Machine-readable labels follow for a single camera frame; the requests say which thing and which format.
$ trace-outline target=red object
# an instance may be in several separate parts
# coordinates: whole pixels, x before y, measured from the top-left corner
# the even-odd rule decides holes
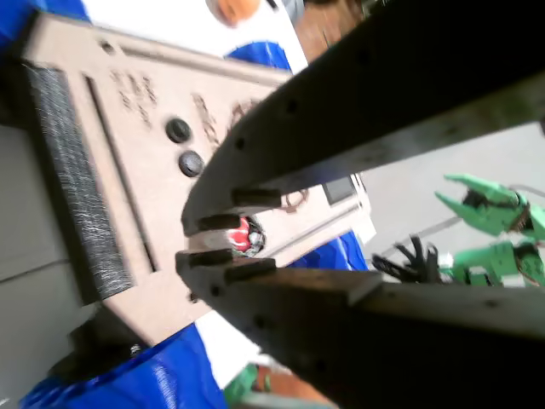
[[[227,231],[227,237],[232,247],[238,251],[247,251],[252,244],[250,243],[250,224],[246,217],[240,218],[240,227],[232,228]]]

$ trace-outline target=orange object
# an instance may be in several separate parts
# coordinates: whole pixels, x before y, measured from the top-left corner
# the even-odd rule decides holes
[[[227,21],[236,25],[249,19],[259,8],[260,0],[218,0],[218,6]]]

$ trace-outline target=green plastic part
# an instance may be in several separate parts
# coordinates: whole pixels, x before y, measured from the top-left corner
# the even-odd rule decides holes
[[[521,242],[517,253],[519,271],[525,282],[538,286],[545,285],[543,261],[539,256],[535,242],[533,240]]]
[[[466,224],[481,232],[498,236],[513,228],[525,211],[526,198],[499,183],[470,175],[447,175],[445,179],[467,186],[473,201],[460,203],[439,192],[435,196]]]
[[[530,207],[532,229],[524,229],[521,233],[535,240],[545,240],[545,209],[535,204]]]
[[[223,396],[229,407],[239,403],[252,391],[257,373],[257,366],[249,364],[223,389]]]
[[[451,268],[442,272],[458,282],[470,285],[500,285],[504,277],[521,274],[526,282],[545,285],[543,261],[533,241],[514,246],[510,241],[483,249],[461,251]]]

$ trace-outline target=screw hole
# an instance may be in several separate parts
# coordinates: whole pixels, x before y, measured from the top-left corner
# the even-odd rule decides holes
[[[246,144],[246,142],[244,141],[243,138],[238,138],[237,141],[235,142],[235,147],[239,150],[239,151],[242,151],[244,149],[244,145]]]
[[[100,42],[100,47],[109,55],[115,54],[116,50],[107,41]]]
[[[293,115],[297,112],[297,101],[289,100],[288,105],[286,106],[286,113]]]
[[[221,293],[220,287],[217,285],[212,285],[210,287],[210,294],[212,294],[212,297],[218,297]]]

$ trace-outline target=white surface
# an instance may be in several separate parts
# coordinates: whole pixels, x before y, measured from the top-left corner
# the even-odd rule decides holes
[[[236,27],[219,22],[205,0],[84,0],[89,18],[138,37],[224,56],[255,41],[272,41],[282,47],[294,73],[307,66],[295,30],[281,0],[273,9],[265,0],[257,12]]]
[[[261,1],[257,12],[235,28],[219,22],[205,0],[84,0],[84,3],[89,18],[97,26],[217,56],[229,54],[247,43],[272,41],[284,49],[293,73],[307,66],[280,0],[276,0],[276,11]],[[259,347],[215,311],[197,320],[196,325],[214,378],[224,388],[259,353]]]

